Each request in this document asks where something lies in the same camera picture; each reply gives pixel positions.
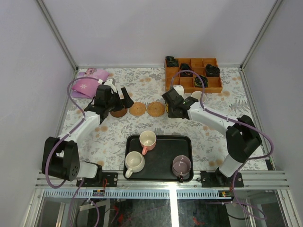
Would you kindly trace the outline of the yellow ceramic cup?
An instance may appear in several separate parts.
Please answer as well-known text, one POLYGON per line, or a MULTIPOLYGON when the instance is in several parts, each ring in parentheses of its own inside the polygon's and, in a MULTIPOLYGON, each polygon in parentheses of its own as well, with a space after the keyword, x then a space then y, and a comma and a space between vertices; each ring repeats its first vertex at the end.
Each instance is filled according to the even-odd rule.
POLYGON ((169 113, 169 104, 165 101, 165 109, 166 109, 166 112, 169 113))

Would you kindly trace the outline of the woven rattan coaster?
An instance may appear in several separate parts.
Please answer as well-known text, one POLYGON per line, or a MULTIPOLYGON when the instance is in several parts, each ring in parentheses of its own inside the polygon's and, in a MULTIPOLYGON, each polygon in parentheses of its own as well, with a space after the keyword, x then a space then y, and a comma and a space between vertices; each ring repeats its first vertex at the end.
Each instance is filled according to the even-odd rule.
POLYGON ((147 113, 152 117, 160 117, 164 114, 165 107, 160 102, 152 102, 147 107, 147 113))
POLYGON ((129 113, 133 116, 141 116, 145 113, 146 106, 144 103, 135 102, 131 108, 129 108, 129 113))

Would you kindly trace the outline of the brown wooden coaster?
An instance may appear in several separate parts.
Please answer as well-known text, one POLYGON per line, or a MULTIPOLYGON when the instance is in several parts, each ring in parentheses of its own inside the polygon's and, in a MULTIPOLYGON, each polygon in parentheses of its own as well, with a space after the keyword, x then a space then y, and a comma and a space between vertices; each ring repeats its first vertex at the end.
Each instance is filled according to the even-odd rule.
POLYGON ((115 118, 121 118, 124 115, 126 115, 127 109, 123 108, 122 110, 119 111, 111 111, 110 114, 115 117, 115 118))

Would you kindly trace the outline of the light blue ceramic cup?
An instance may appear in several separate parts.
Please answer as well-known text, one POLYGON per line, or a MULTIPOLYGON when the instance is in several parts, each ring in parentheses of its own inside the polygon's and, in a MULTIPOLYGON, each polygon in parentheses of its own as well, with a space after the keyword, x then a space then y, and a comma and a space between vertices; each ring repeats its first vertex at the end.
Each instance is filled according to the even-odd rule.
POLYGON ((206 101, 206 95, 202 93, 202 91, 195 91, 191 94, 191 97, 197 99, 199 102, 205 102, 206 101))

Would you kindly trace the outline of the pink ceramic cup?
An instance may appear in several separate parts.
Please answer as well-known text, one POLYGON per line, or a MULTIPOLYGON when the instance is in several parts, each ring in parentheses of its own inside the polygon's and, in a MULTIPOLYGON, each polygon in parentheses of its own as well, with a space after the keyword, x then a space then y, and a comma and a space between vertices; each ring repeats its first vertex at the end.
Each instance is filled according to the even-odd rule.
POLYGON ((145 156, 148 151, 151 151, 156 146, 157 137, 152 131, 144 131, 139 136, 140 144, 143 148, 142 155, 145 156))

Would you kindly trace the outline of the purple ceramic cup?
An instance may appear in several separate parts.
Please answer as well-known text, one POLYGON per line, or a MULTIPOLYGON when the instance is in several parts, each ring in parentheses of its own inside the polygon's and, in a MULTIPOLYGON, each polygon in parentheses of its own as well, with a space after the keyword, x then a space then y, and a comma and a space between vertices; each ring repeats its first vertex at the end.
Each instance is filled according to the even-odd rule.
POLYGON ((184 155, 176 156, 172 162, 172 172, 180 183, 184 182, 184 178, 189 174, 192 168, 191 161, 184 155))

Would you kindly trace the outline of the cream white ceramic cup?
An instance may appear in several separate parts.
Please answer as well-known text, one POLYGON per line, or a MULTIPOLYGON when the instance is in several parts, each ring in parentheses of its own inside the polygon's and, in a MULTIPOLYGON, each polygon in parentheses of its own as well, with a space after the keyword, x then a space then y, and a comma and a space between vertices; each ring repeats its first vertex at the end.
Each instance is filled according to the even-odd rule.
POLYGON ((143 170, 145 166, 144 156, 137 151, 129 152, 125 158, 125 166, 125 177, 130 178, 133 173, 138 173, 143 170))

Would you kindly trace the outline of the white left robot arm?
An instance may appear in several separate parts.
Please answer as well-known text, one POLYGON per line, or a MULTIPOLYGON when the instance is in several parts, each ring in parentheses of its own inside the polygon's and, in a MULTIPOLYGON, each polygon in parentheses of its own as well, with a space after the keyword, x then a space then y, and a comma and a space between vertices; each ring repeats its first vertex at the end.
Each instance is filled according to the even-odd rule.
POLYGON ((104 176, 102 166, 91 162, 81 162, 79 145, 96 127, 108 117, 110 112, 128 109, 134 102, 125 87, 119 95, 114 79, 98 80, 96 93, 85 109, 80 109, 82 117, 71 129, 59 137, 49 137, 45 141, 42 173, 49 182, 50 177, 64 182, 83 178, 92 186, 100 186, 104 176))

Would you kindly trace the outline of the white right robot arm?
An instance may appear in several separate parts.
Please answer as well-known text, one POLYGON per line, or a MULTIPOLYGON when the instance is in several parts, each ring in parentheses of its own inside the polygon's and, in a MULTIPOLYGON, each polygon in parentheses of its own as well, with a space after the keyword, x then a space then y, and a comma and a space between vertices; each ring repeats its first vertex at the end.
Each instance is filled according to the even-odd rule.
POLYGON ((216 182, 228 186, 234 173, 245 163, 261 145, 261 137, 256 131, 252 119, 243 115, 232 119, 215 110, 208 109, 198 99, 184 99, 174 88, 162 95, 168 104, 169 118, 193 120, 205 124, 226 137, 228 155, 218 167, 216 182))

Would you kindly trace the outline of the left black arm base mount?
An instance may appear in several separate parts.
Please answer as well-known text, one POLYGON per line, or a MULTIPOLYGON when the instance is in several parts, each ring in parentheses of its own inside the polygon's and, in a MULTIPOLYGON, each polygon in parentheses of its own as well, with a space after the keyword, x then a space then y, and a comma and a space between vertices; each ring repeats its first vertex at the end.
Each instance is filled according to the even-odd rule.
POLYGON ((84 178, 82 187, 114 188, 117 187, 118 173, 103 172, 95 178, 84 178))

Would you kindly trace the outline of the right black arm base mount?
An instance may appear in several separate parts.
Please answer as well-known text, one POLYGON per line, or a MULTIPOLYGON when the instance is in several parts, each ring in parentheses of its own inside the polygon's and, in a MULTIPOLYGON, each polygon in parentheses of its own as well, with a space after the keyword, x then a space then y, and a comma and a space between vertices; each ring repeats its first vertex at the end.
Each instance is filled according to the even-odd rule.
POLYGON ((201 171, 200 177, 204 188, 236 188, 244 187, 241 173, 233 174, 231 177, 224 176, 218 169, 214 172, 201 171))

